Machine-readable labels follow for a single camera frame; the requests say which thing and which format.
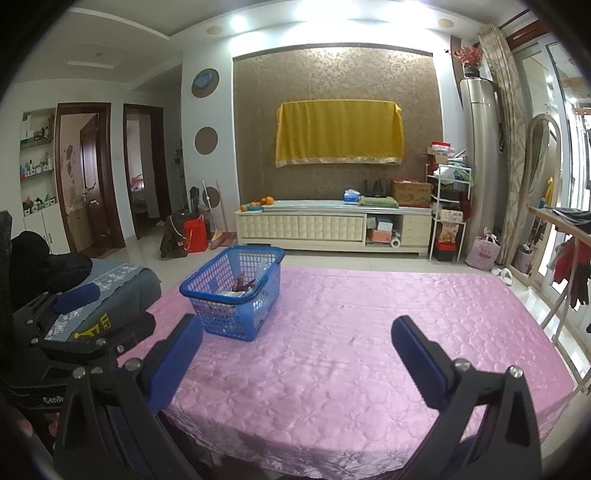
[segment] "patterned wallpaper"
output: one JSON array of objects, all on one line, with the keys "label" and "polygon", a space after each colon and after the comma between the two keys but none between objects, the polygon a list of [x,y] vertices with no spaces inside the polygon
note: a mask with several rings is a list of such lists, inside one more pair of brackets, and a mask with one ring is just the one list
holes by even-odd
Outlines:
[{"label": "patterned wallpaper", "polygon": [[[390,100],[402,108],[406,152],[400,166],[316,164],[276,168],[277,109],[315,99]],[[278,51],[234,62],[234,122],[241,202],[341,199],[364,179],[423,180],[431,140],[443,138],[433,58],[369,47]]]}]

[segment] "curtain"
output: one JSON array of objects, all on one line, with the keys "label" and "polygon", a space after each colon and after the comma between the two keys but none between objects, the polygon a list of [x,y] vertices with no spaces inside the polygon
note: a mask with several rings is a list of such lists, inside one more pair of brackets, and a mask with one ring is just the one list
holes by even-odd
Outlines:
[{"label": "curtain", "polygon": [[[513,260],[515,252],[517,252],[519,239],[521,232],[525,225],[525,221],[528,213],[528,206],[531,203],[531,197],[534,194],[534,190],[539,185],[542,179],[540,178],[541,173],[544,171],[544,161],[548,158],[548,142],[550,139],[550,129],[548,122],[554,125],[556,130],[557,138],[557,151],[554,161],[560,162],[561,153],[561,142],[560,142],[560,128],[556,121],[550,116],[544,113],[537,115],[530,123],[527,134],[527,145],[525,149],[525,163],[524,163],[524,174],[521,180],[521,190],[519,192],[519,202],[517,217],[515,220],[515,231],[517,232],[511,238],[511,244],[508,247],[507,255],[509,260]],[[552,204],[552,199],[546,199],[549,205]]]},{"label": "curtain", "polygon": [[504,117],[505,158],[508,163],[509,188],[505,222],[501,235],[501,252],[497,261],[511,262],[511,245],[519,238],[516,228],[519,214],[519,192],[525,167],[526,115],[521,80],[507,40],[495,25],[487,25],[479,35],[480,46],[499,89]]},{"label": "curtain", "polygon": [[275,164],[400,165],[402,109],[382,100],[302,100],[277,110]]}]

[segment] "tiled floor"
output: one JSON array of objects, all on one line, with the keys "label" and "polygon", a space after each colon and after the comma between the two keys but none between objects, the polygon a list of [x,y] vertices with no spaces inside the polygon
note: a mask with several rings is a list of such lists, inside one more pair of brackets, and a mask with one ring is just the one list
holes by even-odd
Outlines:
[{"label": "tiled floor", "polygon": [[[190,254],[187,258],[172,260],[160,259],[161,228],[153,230],[148,236],[131,243],[127,248],[119,250],[109,258],[143,265],[152,269],[162,281],[162,290],[167,291],[176,287],[182,280],[196,271],[206,261],[213,258],[217,251],[206,251],[200,254]],[[373,271],[413,271],[413,272],[439,272],[439,273],[469,273],[478,272],[466,264],[449,264],[430,262],[419,259],[416,256],[406,255],[376,255],[376,254],[332,254],[328,252],[288,252],[282,265],[286,267],[316,267],[316,268],[342,268],[348,270],[373,270]],[[511,290],[523,302],[532,316],[541,323],[549,312],[548,306],[529,288],[524,287],[518,281],[514,281]],[[545,332],[548,337],[556,331],[558,319],[555,317]],[[560,341],[566,348],[577,369],[584,375],[589,369],[589,361],[583,351],[568,332],[563,330]],[[560,421],[544,442],[542,451],[544,456],[555,452],[554,457],[561,453],[559,447],[564,444],[573,432],[586,421],[586,415],[591,407],[591,395],[578,393],[570,403]],[[219,478],[231,478],[226,472],[219,472]],[[270,478],[262,471],[260,476],[253,475],[250,478]]]}]

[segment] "green towel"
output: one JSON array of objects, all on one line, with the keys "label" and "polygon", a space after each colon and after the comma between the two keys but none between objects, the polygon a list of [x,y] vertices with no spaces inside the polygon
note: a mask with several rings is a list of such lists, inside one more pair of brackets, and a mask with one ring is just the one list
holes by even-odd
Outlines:
[{"label": "green towel", "polygon": [[366,207],[392,207],[398,208],[398,202],[393,197],[361,197],[360,205]]}]

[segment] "drying rack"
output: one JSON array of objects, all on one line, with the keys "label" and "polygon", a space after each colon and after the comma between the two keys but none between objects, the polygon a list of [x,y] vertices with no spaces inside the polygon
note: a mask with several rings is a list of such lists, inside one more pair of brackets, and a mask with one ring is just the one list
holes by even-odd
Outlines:
[{"label": "drying rack", "polygon": [[573,361],[570,359],[570,355],[568,354],[566,349],[560,343],[560,340],[558,339],[558,337],[560,337],[560,332],[562,332],[562,328],[564,327],[564,323],[566,322],[566,315],[567,315],[567,313],[569,311],[569,307],[570,307],[570,295],[571,295],[571,292],[573,289],[574,271],[577,267],[577,262],[578,262],[578,258],[579,258],[579,247],[580,247],[581,243],[584,243],[588,247],[591,247],[591,236],[589,236],[587,233],[583,232],[580,228],[574,226],[572,223],[555,215],[551,209],[539,209],[539,208],[529,207],[529,210],[531,213],[533,213],[537,217],[541,218],[542,220],[556,226],[556,229],[558,231],[564,232],[567,235],[572,235],[574,238],[573,265],[571,266],[571,269],[570,269],[569,283],[566,286],[566,288],[562,291],[562,293],[560,294],[560,297],[558,297],[558,300],[556,300],[555,304],[552,306],[552,308],[548,312],[548,315],[546,316],[544,321],[540,324],[540,326],[542,327],[542,330],[545,329],[548,326],[548,324],[550,323],[550,320],[552,320],[552,318],[558,312],[560,306],[564,302],[562,316],[560,316],[558,318],[558,328],[556,329],[556,333],[552,337],[552,343],[554,344],[554,346],[556,347],[556,349],[558,350],[560,355],[562,355],[562,357],[564,358],[564,361],[569,366],[571,372],[573,373],[573,376],[575,377],[576,381],[578,382],[577,387],[574,389],[574,392],[576,392],[578,389],[580,389],[581,392],[583,392],[585,389],[585,385],[591,380],[591,369],[589,369],[589,371],[584,376],[584,378],[581,378],[579,371],[577,370],[577,368],[573,364]]},{"label": "drying rack", "polygon": [[[459,184],[464,184],[464,185],[468,185],[468,200],[471,199],[472,197],[472,169],[469,167],[458,167],[456,165],[447,165],[447,164],[442,164],[442,165],[438,165],[437,168],[435,169],[435,171],[433,173],[440,173],[440,169],[442,167],[445,168],[451,168],[453,170],[462,170],[468,173],[468,180],[454,180],[454,185],[456,183]],[[437,232],[437,224],[438,223],[455,223],[457,225],[461,226],[462,229],[462,239],[460,240],[460,248],[457,250],[457,261],[460,260],[460,255],[462,254],[462,247],[464,246],[464,238],[466,236],[466,221],[463,222],[443,222],[440,219],[440,214],[441,214],[441,204],[457,204],[459,205],[459,200],[447,200],[447,199],[442,199],[441,198],[441,184],[448,184],[448,181],[441,181],[441,175],[434,175],[434,174],[429,174],[428,172],[428,164],[425,165],[425,176],[427,177],[427,182],[429,182],[429,179],[435,179],[437,180],[437,195],[431,195],[431,198],[433,200],[436,201],[436,208],[433,212],[433,234],[431,235],[431,248],[429,249],[429,260],[432,259],[433,257],[433,249],[435,248],[435,235]]]}]

